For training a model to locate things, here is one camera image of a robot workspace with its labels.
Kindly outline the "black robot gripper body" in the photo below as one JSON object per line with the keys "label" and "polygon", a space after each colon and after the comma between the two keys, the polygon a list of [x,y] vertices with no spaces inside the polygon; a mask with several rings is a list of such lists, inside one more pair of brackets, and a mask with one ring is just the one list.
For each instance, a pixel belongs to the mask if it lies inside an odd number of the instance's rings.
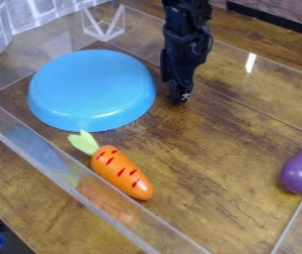
{"label": "black robot gripper body", "polygon": [[183,84],[192,82],[196,67],[206,62],[211,50],[211,35],[194,33],[178,36],[164,33],[164,48],[172,71],[172,78]]}

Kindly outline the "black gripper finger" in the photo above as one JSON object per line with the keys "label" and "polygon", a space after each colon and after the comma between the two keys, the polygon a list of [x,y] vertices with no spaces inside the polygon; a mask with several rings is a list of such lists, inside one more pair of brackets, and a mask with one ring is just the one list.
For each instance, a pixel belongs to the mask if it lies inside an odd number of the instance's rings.
{"label": "black gripper finger", "polygon": [[174,104],[186,102],[192,93],[194,84],[186,81],[183,84],[176,79],[170,80],[170,94],[168,98]]}
{"label": "black gripper finger", "polygon": [[172,71],[168,63],[166,50],[162,50],[160,52],[160,76],[163,82],[168,82],[172,78]]}

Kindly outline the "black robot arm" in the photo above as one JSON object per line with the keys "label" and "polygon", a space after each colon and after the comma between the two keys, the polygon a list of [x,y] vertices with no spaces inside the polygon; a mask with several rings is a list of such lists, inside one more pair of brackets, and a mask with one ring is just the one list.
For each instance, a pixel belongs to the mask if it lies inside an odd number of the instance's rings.
{"label": "black robot arm", "polygon": [[212,16],[208,0],[162,0],[166,13],[164,48],[160,52],[162,81],[170,83],[170,101],[184,102],[194,89],[194,72],[214,46],[207,25]]}

